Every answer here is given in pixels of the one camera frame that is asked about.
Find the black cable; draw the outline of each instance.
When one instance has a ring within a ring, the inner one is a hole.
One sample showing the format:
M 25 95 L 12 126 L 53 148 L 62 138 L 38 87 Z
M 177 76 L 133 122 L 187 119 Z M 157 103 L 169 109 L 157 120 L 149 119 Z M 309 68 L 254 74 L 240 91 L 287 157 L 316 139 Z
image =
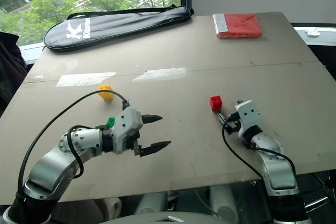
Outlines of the black cable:
M 224 140 L 225 145 L 228 147 L 228 149 L 240 160 L 242 161 L 248 168 L 250 168 L 253 172 L 255 172 L 260 178 L 261 180 L 263 180 L 264 178 L 262 177 L 262 175 L 260 174 L 260 172 L 258 172 L 257 170 L 255 170 L 248 162 L 246 162 L 245 160 L 243 160 L 229 145 L 229 143 L 226 141 L 225 139 L 225 126 L 227 125 L 227 122 L 230 121 L 231 118 L 228 117 L 227 120 L 224 122 L 223 127 L 222 127 L 222 137 Z
M 294 165 L 293 161 L 289 157 L 285 156 L 284 154 L 281 154 L 281 153 L 278 153 L 278 152 L 275 152 L 275 151 L 271 151 L 271 150 L 265 149 L 265 148 L 259 148 L 259 147 L 253 147 L 250 150 L 269 152 L 269 153 L 275 154 L 279 157 L 283 157 L 285 160 L 287 160 L 290 163 L 290 166 L 292 167 L 293 173 L 296 176 L 296 169 L 295 169 L 295 165 Z
M 68 133 L 67 133 L 67 140 L 68 140 L 68 145 L 69 145 L 69 148 L 71 150 L 71 153 L 73 154 L 73 156 L 75 157 L 78 165 L 79 165 L 79 174 L 77 174 L 74 178 L 79 178 L 80 176 L 82 176 L 83 172 L 84 172 L 84 164 L 83 164 L 83 161 L 81 160 L 80 156 L 78 155 L 78 153 L 76 152 L 75 150 L 75 147 L 73 146 L 73 143 L 72 143 L 72 139 L 71 139 L 71 133 L 73 130 L 75 129 L 78 129 L 78 128 L 85 128 L 85 129 L 92 129 L 90 127 L 87 127 L 87 126 L 83 126 L 83 125 L 75 125 L 73 127 L 71 127 L 69 130 L 68 130 Z
M 17 194 L 22 196 L 24 195 L 24 192 L 23 192 L 23 176 L 24 176 L 24 173 L 25 173 L 25 168 L 26 168 L 26 165 L 27 165 L 27 161 L 28 161 L 28 158 L 34 148 L 34 146 L 36 145 L 37 141 L 40 139 L 40 137 L 43 135 L 43 133 L 52 125 L 52 123 L 54 123 L 61 115 L 63 115 L 65 112 L 67 112 L 69 109 L 71 109 L 74 105 L 76 105 L 77 103 L 79 103 L 81 100 L 85 99 L 86 97 L 89 97 L 90 95 L 93 95 L 93 94 L 97 94 L 97 93 L 100 93 L 100 92 L 109 92 L 109 93 L 112 93 L 112 94 L 115 94 L 116 96 L 120 97 L 122 99 L 122 101 L 126 101 L 127 100 L 125 99 L 125 97 L 123 97 L 121 94 L 115 92 L 115 91 L 112 91 L 112 90 L 97 90 L 97 91 L 94 91 L 94 92 L 91 92 L 91 93 L 88 93 L 84 96 L 82 96 L 81 98 L 79 98 L 77 101 L 73 102 L 71 105 L 69 105 L 68 107 L 66 107 L 63 111 L 61 111 L 57 116 L 55 116 L 46 126 L 44 126 L 44 128 L 38 133 L 38 135 L 36 136 L 36 138 L 33 140 L 33 142 L 30 144 L 30 147 L 28 148 L 26 154 L 25 154 L 25 157 L 23 158 L 23 161 L 22 161 L 22 164 L 21 164 L 21 168 L 20 168 L 20 171 L 19 171 L 19 176 L 18 176 L 18 180 L 17 180 Z

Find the red package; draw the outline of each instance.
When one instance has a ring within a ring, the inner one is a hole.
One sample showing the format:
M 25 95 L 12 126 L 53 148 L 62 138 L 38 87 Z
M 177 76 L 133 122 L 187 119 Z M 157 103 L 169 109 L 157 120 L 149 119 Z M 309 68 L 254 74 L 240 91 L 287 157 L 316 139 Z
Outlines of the red package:
M 218 38 L 256 38 L 263 34 L 255 14 L 214 14 Z

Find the white logo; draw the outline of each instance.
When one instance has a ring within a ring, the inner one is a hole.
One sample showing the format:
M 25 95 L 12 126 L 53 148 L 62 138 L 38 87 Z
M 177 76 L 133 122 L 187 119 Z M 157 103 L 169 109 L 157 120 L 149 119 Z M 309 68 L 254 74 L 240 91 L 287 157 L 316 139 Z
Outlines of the white logo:
M 82 23 L 80 23 L 76 29 L 73 29 L 70 21 L 68 22 L 68 28 L 66 30 L 70 32 L 70 34 L 66 34 L 68 39 L 81 39 L 82 36 L 83 38 L 90 38 L 90 18 L 85 19 L 84 31 L 82 31 Z

